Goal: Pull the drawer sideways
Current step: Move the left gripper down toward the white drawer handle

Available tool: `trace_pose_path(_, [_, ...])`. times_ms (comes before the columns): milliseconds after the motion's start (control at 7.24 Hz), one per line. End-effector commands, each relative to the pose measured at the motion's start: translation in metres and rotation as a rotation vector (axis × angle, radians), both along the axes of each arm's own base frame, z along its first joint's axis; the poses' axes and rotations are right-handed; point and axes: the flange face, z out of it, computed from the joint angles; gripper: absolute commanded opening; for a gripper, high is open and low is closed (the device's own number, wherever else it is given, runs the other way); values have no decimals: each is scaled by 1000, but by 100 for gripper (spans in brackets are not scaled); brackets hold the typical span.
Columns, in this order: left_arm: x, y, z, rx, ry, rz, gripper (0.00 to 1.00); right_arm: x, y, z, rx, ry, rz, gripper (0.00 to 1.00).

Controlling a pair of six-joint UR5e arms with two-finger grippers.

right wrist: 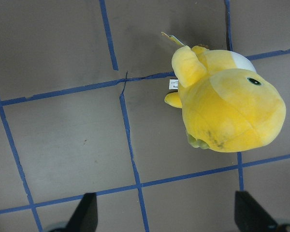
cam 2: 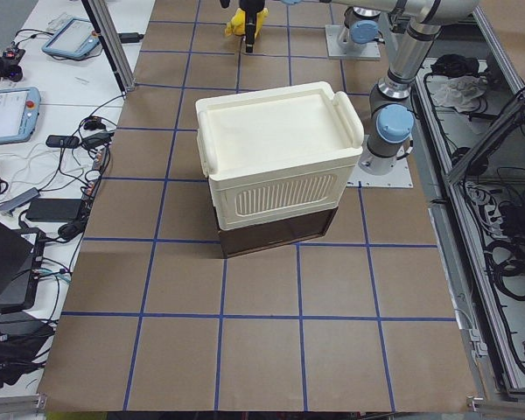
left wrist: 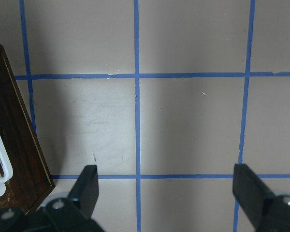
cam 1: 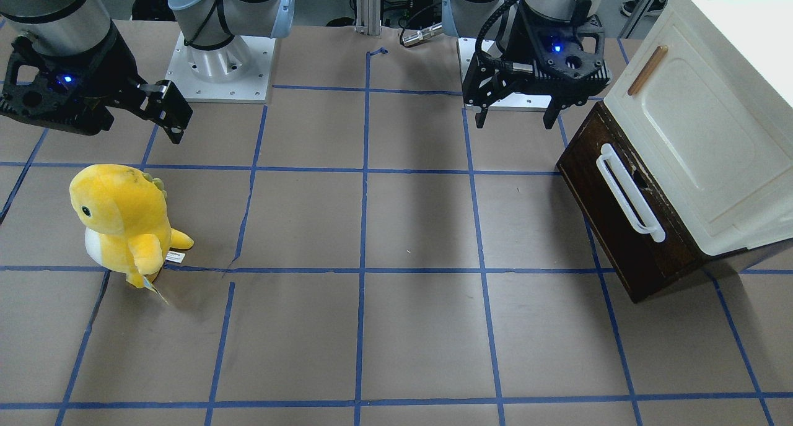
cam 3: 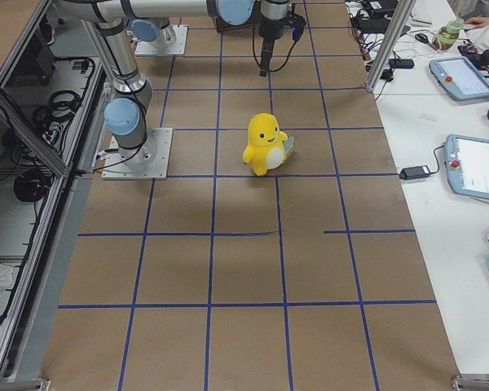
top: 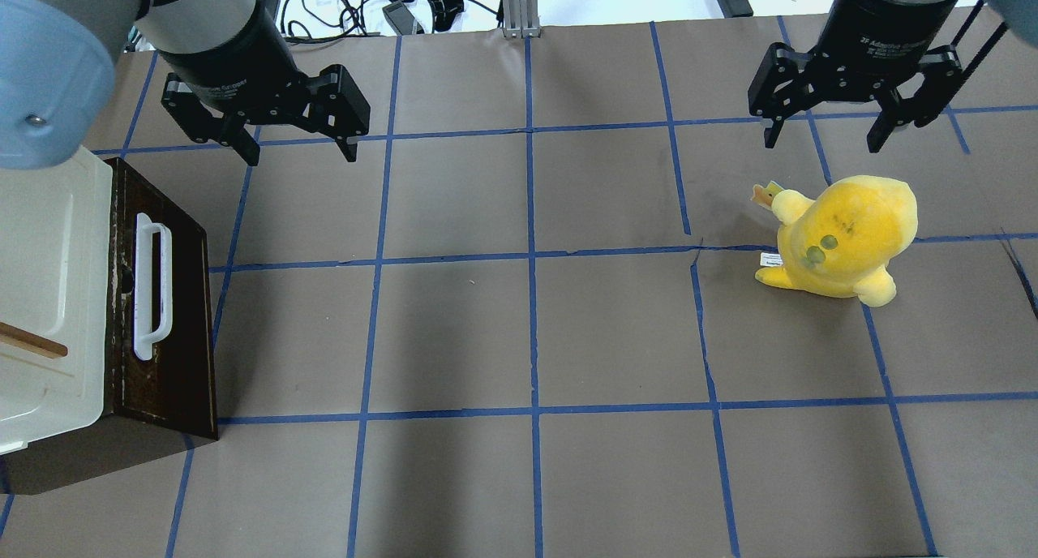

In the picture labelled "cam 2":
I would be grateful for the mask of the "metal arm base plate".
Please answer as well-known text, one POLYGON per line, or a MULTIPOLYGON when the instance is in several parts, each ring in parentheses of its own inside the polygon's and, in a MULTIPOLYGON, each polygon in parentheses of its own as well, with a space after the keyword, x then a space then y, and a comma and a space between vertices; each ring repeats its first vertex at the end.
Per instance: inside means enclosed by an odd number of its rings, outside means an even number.
POLYGON ((407 156, 377 157, 365 149, 353 168, 346 186, 412 188, 407 156))

